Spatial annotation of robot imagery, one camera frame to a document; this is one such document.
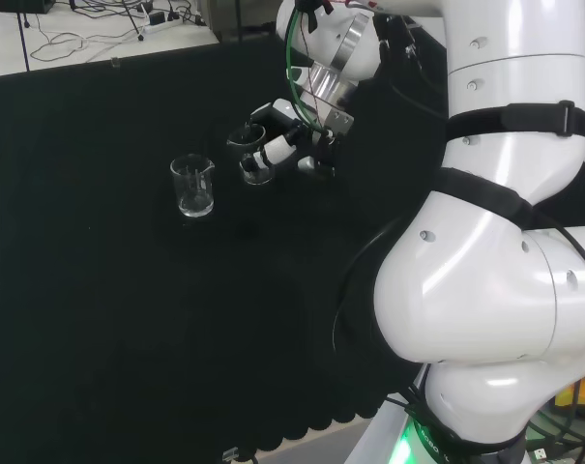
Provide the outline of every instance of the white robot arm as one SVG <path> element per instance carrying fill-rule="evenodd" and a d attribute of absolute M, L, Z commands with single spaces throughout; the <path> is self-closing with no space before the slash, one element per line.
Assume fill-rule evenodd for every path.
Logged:
<path fill-rule="evenodd" d="M 470 187 L 487 188 L 499 203 L 508 189 L 522 205 L 536 205 L 580 169 L 585 130 L 573 127 L 585 115 L 584 0 L 359 3 L 377 14 L 445 19 L 454 136 L 442 167 L 452 184 L 429 195 L 385 258 L 375 314 L 398 355 L 431 364 L 425 394 L 435 418 L 497 453 L 514 446 L 545 401 L 585 376 L 585 260 L 558 232 L 523 231 Z M 280 34 L 292 9 L 285 0 Z M 304 31 L 309 56 L 341 80 L 372 77 L 378 38 L 371 21 L 361 34 L 353 27 L 367 12 L 336 5 L 334 14 L 316 15 L 318 29 Z M 304 50 L 300 36 L 293 45 Z M 338 56 L 355 37 L 342 66 Z M 302 100 L 316 106 L 311 93 L 320 91 L 305 89 Z M 315 109 L 326 124 L 323 102 Z M 558 128 L 541 121 L 552 114 Z M 498 119 L 498 127 L 483 118 Z M 457 173 L 468 176 L 466 194 L 456 193 Z M 585 228 L 570 232 L 585 248 Z M 433 462 L 420 456 L 417 463 Z"/>

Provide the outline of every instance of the black cable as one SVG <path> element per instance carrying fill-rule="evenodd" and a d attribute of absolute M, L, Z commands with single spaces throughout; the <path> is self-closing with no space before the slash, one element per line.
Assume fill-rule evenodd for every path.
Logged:
<path fill-rule="evenodd" d="M 135 25 L 135 21 L 133 20 L 133 16 L 131 16 L 131 12 L 129 11 L 129 7 L 127 6 L 127 3 L 125 2 L 125 0 L 121 0 L 123 6 L 125 7 L 125 10 L 127 10 L 127 15 L 129 15 L 129 19 L 131 20 L 131 24 L 133 25 L 133 28 L 135 29 L 135 32 L 137 33 L 137 39 L 141 42 L 144 40 L 144 36 L 141 35 L 141 33 L 139 32 L 139 29 L 137 29 L 137 26 Z"/>
<path fill-rule="evenodd" d="M 391 83 L 391 88 L 393 89 L 393 91 L 399 95 L 399 97 L 405 101 L 407 101 L 408 103 L 412 104 L 413 106 L 415 106 L 417 109 L 420 109 L 421 111 L 435 117 L 438 119 L 442 119 L 443 121 L 447 121 L 449 118 L 443 114 L 440 114 L 438 111 L 434 111 L 433 109 L 431 109 L 429 106 L 424 105 L 423 103 L 420 103 L 416 100 L 411 99 L 410 97 L 408 97 L 407 95 L 404 95 L 403 93 L 401 93 L 401 91 L 395 87 L 393 85 L 393 83 Z"/>
<path fill-rule="evenodd" d="M 540 435 L 542 435 L 542 437 L 545 437 L 548 440 L 552 440 L 553 442 L 562 443 L 564 445 L 569 445 L 571 447 L 579 447 L 581 445 L 581 442 L 576 442 L 574 440 L 568 440 L 568 439 L 565 439 L 565 438 L 562 438 L 561 440 L 555 440 L 555 436 L 554 436 L 553 433 L 550 433 L 547 430 L 542 429 L 540 426 L 538 426 L 537 424 L 535 424 L 532 421 L 528 422 L 528 426 L 530 428 L 532 428 L 533 430 L 535 430 Z"/>
<path fill-rule="evenodd" d="M 341 308 L 343 307 L 343 301 L 344 301 L 345 296 L 346 296 L 346 291 L 348 289 L 350 277 L 352 276 L 352 273 L 353 273 L 355 267 L 357 266 L 357 263 L 363 257 L 363 255 L 366 254 L 366 252 L 373 246 L 373 244 L 378 242 L 382 237 L 385 236 L 385 234 L 390 232 L 396 225 L 398 225 L 400 221 L 401 221 L 401 217 L 396 217 L 395 219 L 392 219 L 389 222 L 387 222 L 387 225 L 385 225 L 382 229 L 380 229 L 378 231 L 378 233 L 374 234 L 371 237 L 371 239 L 369 239 L 369 241 L 367 241 L 366 244 L 363 245 L 361 247 L 361 249 L 359 249 L 359 251 L 357 251 L 357 253 L 354 255 L 354 257 L 345 266 L 345 268 L 343 268 L 342 279 L 339 283 L 339 287 L 337 288 L 337 293 L 336 293 L 336 308 L 337 308 L 337 310 L 336 310 L 336 314 L 335 314 L 335 319 L 333 321 L 333 340 L 332 340 L 332 342 L 333 342 L 333 352 L 335 354 L 337 353 L 337 349 L 335 347 L 335 327 L 336 327 L 337 319 L 339 318 L 339 314 L 341 313 Z"/>
<path fill-rule="evenodd" d="M 30 72 L 30 63 L 28 63 L 28 50 L 25 47 L 25 38 L 23 37 L 23 27 L 21 26 L 21 15 L 17 13 L 17 21 L 19 22 L 19 35 L 21 36 L 21 47 L 23 48 L 23 59 L 25 60 L 25 69 Z"/>
<path fill-rule="evenodd" d="M 45 58 L 37 58 L 36 56 L 34 56 L 35 53 L 38 53 L 39 51 L 41 51 L 42 49 L 48 47 L 48 46 L 52 46 L 52 45 L 59 45 L 59 44 L 65 44 L 67 42 L 72 42 L 75 39 L 66 39 L 65 41 L 62 42 L 54 42 L 55 39 L 57 39 L 58 37 L 61 36 L 74 36 L 75 38 L 79 39 L 81 42 L 81 46 L 80 48 L 76 48 L 74 50 L 71 50 L 71 52 L 67 55 L 62 55 L 62 56 L 57 56 L 55 58 L 50 58 L 50 59 L 45 59 Z M 75 52 L 77 51 L 81 51 L 83 50 L 83 40 L 81 37 L 79 37 L 77 34 L 74 34 L 72 32 L 63 32 L 62 34 L 58 34 L 57 36 L 55 36 L 53 39 L 51 39 L 51 41 L 49 41 L 48 43 L 44 43 L 43 45 L 41 45 L 39 48 L 37 48 L 36 50 L 34 50 L 32 53 L 30 53 L 30 57 L 34 58 L 37 61 L 43 61 L 44 63 L 51 63 L 52 61 L 58 61 L 61 60 L 63 58 L 68 58 L 71 55 L 73 55 Z"/>
<path fill-rule="evenodd" d="M 571 435 L 572 437 L 578 438 L 581 441 L 583 441 L 585 439 L 585 437 L 583 435 L 580 435 L 579 433 L 571 430 L 571 424 L 573 423 L 573 420 L 575 419 L 575 413 L 576 413 L 577 408 L 578 408 L 579 396 L 580 396 L 580 382 L 578 381 L 575 383 L 575 386 L 573 387 L 573 398 L 571 399 L 570 412 L 569 412 L 568 419 L 565 421 L 565 423 L 559 423 L 559 422 L 555 421 L 553 418 L 551 418 L 550 416 L 548 416 L 547 414 L 545 414 L 542 411 L 538 412 L 538 414 L 540 416 L 542 416 L 544 419 L 546 419 L 552 425 L 554 425 L 556 428 L 558 428 L 559 433 L 557 433 L 556 435 L 552 435 L 549 432 L 547 432 L 547 434 L 542 434 L 542 436 L 544 438 L 541 438 L 538 440 L 529 440 L 526 444 L 527 450 L 538 450 L 539 448 L 551 447 L 555 443 L 561 443 L 561 441 L 565 438 L 566 435 Z"/>
<path fill-rule="evenodd" d="M 385 398 L 385 401 L 389 401 L 390 403 L 396 404 L 397 406 L 401 406 L 404 409 L 408 409 L 408 404 L 402 402 L 402 401 L 397 401 L 396 399 L 392 399 L 389 398 L 388 396 Z"/>
<path fill-rule="evenodd" d="M 47 43 L 49 44 L 51 42 L 51 40 L 49 39 L 49 37 L 47 36 L 47 34 L 41 30 L 41 20 L 39 19 L 39 15 L 38 14 L 34 14 L 34 16 L 37 17 L 37 27 L 39 29 L 39 32 L 44 35 L 44 37 L 47 39 Z"/>

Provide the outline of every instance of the cable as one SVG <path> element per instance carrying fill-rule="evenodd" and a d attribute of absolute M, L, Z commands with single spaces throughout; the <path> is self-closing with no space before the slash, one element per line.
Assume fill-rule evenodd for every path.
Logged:
<path fill-rule="evenodd" d="M 389 398 L 388 396 L 385 398 L 385 401 L 389 401 L 390 403 L 396 404 L 397 406 L 401 406 L 404 409 L 408 409 L 408 406 L 409 406 L 409 404 L 407 404 L 407 403 L 397 401 L 396 399 Z"/>
<path fill-rule="evenodd" d="M 566 435 L 571 435 L 575 438 L 580 439 L 581 441 L 583 441 L 585 439 L 585 437 L 583 435 L 580 435 L 579 433 L 571 430 L 571 424 L 573 423 L 573 420 L 575 419 L 575 413 L 577 411 L 579 395 L 580 395 L 580 382 L 578 381 L 575 383 L 575 386 L 573 387 L 573 398 L 571 400 L 571 405 L 570 405 L 570 414 L 568 416 L 568 419 L 565 421 L 565 423 L 559 423 L 559 422 L 555 421 L 553 418 L 551 418 L 550 416 L 548 416 L 547 414 L 545 414 L 542 411 L 538 412 L 538 414 L 540 416 L 542 416 L 544 419 L 546 419 L 552 425 L 554 425 L 556 428 L 558 428 L 559 433 L 557 433 L 556 435 L 551 434 L 550 432 L 547 432 L 546 430 L 543 430 L 539 426 L 533 424 L 531 426 L 531 428 L 533 430 L 537 431 L 538 433 L 540 433 L 544 438 L 541 438 L 538 440 L 528 441 L 526 444 L 527 450 L 537 450 L 539 448 L 551 447 L 555 443 L 563 443 L 563 444 L 571 445 L 571 446 L 579 445 L 578 442 L 572 442 L 570 440 L 567 440 L 567 442 L 566 442 L 564 440 Z"/>
<path fill-rule="evenodd" d="M 395 87 L 393 85 L 393 83 L 391 83 L 391 88 L 393 89 L 393 91 L 399 95 L 399 97 L 405 101 L 407 101 L 408 103 L 412 104 L 413 106 L 415 106 L 417 109 L 420 109 L 421 111 L 435 117 L 438 119 L 442 119 L 443 121 L 447 121 L 449 118 L 447 116 L 443 116 L 442 114 L 440 114 L 438 111 L 434 111 L 433 109 L 431 109 L 429 106 L 425 106 L 423 103 L 420 103 L 418 101 L 415 101 L 413 99 L 411 99 L 410 97 L 404 95 L 401 93 L 401 91 L 399 89 L 397 89 L 397 87 Z"/>
<path fill-rule="evenodd" d="M 37 29 L 39 29 L 39 32 L 41 34 L 43 34 L 43 36 L 47 39 L 47 43 L 49 44 L 51 42 L 51 40 L 49 39 L 49 37 L 47 36 L 47 34 L 41 30 L 41 20 L 39 19 L 39 15 L 38 14 L 34 14 L 34 16 L 37 18 Z"/>
<path fill-rule="evenodd" d="M 21 36 L 21 47 L 23 48 L 23 59 L 25 60 L 25 70 L 30 72 L 30 63 L 28 63 L 28 50 L 25 47 L 25 39 L 23 37 L 23 27 L 21 26 L 21 16 L 17 13 L 17 21 L 19 23 L 19 35 Z"/>
<path fill-rule="evenodd" d="M 291 65 L 290 55 L 291 55 L 291 48 L 292 48 L 292 40 L 294 38 L 294 29 L 296 27 L 296 23 L 297 23 L 298 18 L 299 18 L 299 11 L 296 8 L 294 8 L 292 10 L 292 15 L 290 16 L 290 20 L 288 21 L 287 30 L 285 31 L 285 64 L 286 64 L 286 70 L 287 70 L 287 74 L 288 74 L 288 76 L 287 76 L 288 77 L 288 84 L 290 85 L 290 90 L 292 92 L 292 98 L 294 99 L 294 101 L 292 102 L 292 108 L 294 109 L 294 112 L 299 117 L 301 122 L 305 123 L 305 125 L 307 127 L 309 127 L 310 129 L 312 129 L 318 133 L 326 134 L 326 133 L 328 133 L 328 131 L 321 128 L 320 126 L 316 125 L 311 120 L 309 115 L 307 115 L 307 112 L 306 112 L 305 108 L 303 107 L 303 105 L 301 104 L 301 99 L 299 99 L 299 95 L 296 91 L 296 85 L 294 83 L 294 80 L 292 79 L 292 65 Z"/>
<path fill-rule="evenodd" d="M 307 39 L 305 38 L 305 31 L 303 30 L 303 15 L 301 14 L 301 37 L 303 37 L 303 43 L 305 44 L 305 53 L 307 58 L 309 57 L 309 47 L 307 46 Z M 318 99 L 315 97 L 315 93 L 313 92 L 313 84 L 311 83 L 311 76 L 307 76 L 307 80 L 309 81 L 309 91 L 311 92 L 311 96 L 313 97 L 313 104 L 315 104 L 315 112 L 318 115 L 317 121 L 320 125 L 321 129 L 324 129 L 322 123 L 320 122 L 320 116 L 318 112 Z"/>
<path fill-rule="evenodd" d="M 348 262 L 348 264 L 343 268 L 343 274 L 341 281 L 339 283 L 339 287 L 337 288 L 336 293 L 336 314 L 335 319 L 333 321 L 333 333 L 332 333 L 332 343 L 333 343 L 333 352 L 337 354 L 337 349 L 335 347 L 335 328 L 337 319 L 339 318 L 339 314 L 341 313 L 341 308 L 343 307 L 343 301 L 346 296 L 346 291 L 348 289 L 348 284 L 350 282 L 350 277 L 353 274 L 354 269 L 356 268 L 359 260 L 363 257 L 364 254 L 382 237 L 385 236 L 388 232 L 390 232 L 396 225 L 399 224 L 401 221 L 401 217 L 396 217 L 395 219 L 390 220 L 387 222 L 387 225 L 382 227 L 376 234 L 374 234 L 369 241 L 366 242 L 365 245 L 357 251 L 357 253 L 353 256 L 353 258 Z"/>

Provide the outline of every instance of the white cylinder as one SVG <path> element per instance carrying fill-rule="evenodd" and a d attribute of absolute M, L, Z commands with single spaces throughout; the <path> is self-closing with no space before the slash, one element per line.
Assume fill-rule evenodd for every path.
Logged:
<path fill-rule="evenodd" d="M 585 56 L 584 0 L 443 0 L 449 73 L 517 56 Z"/>
<path fill-rule="evenodd" d="M 585 227 L 568 229 L 585 249 Z M 585 348 L 585 261 L 555 230 L 527 233 L 543 250 L 556 294 L 556 327 L 544 357 L 577 353 Z"/>
<path fill-rule="evenodd" d="M 585 58 L 535 56 L 495 61 L 449 76 L 449 113 L 454 116 L 510 103 L 575 102 L 585 110 Z"/>

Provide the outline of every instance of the table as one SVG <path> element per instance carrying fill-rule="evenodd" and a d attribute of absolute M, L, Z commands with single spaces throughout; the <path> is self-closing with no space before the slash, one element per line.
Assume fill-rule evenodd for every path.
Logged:
<path fill-rule="evenodd" d="M 224 140 L 287 96 L 283 70 L 263 39 L 0 77 L 0 462 L 208 464 L 370 418 L 416 375 L 336 358 L 335 298 L 427 194 L 444 123 L 363 83 L 334 179 L 252 188 Z M 189 223 L 168 172 L 187 152 L 216 165 L 214 212 Z M 395 239 L 353 275 L 355 327 Z"/>
<path fill-rule="evenodd" d="M 186 4 L 186 0 L 173 0 L 172 2 L 174 8 Z M 166 0 L 156 0 L 155 8 L 165 10 L 169 9 L 169 5 Z M 140 18 L 143 14 L 138 14 L 135 10 L 132 10 L 132 14 L 135 16 L 137 25 L 143 24 L 144 20 Z M 29 14 L 28 20 L 31 27 L 24 29 L 24 36 L 28 53 L 31 53 L 41 45 L 46 44 L 47 40 L 38 30 L 37 17 Z M 132 24 L 128 17 L 118 15 L 91 19 L 73 12 L 69 5 L 63 3 L 56 3 L 47 14 L 39 14 L 38 20 L 41 22 L 41 30 L 46 32 L 50 38 L 54 37 L 55 34 L 49 34 L 49 32 L 73 32 L 83 37 L 95 34 L 119 36 L 132 29 Z M 125 43 L 114 46 L 111 49 L 108 49 L 110 44 L 107 43 L 89 43 L 87 49 L 57 61 L 42 62 L 29 58 L 30 69 L 32 71 L 42 70 L 87 61 L 109 60 L 111 57 L 142 55 L 204 44 L 216 44 L 218 42 L 208 27 L 199 27 L 188 22 L 183 24 L 182 20 L 175 20 L 171 25 L 173 27 L 170 27 L 168 23 L 157 26 L 152 33 L 145 34 L 143 42 L 137 41 L 135 33 L 129 33 L 125 36 L 125 39 L 127 39 Z M 77 47 L 78 42 L 71 41 L 44 49 L 37 53 L 36 56 L 43 59 L 52 59 L 66 55 Z M 25 64 L 16 14 L 0 13 L 0 75 L 22 73 L 24 71 Z"/>

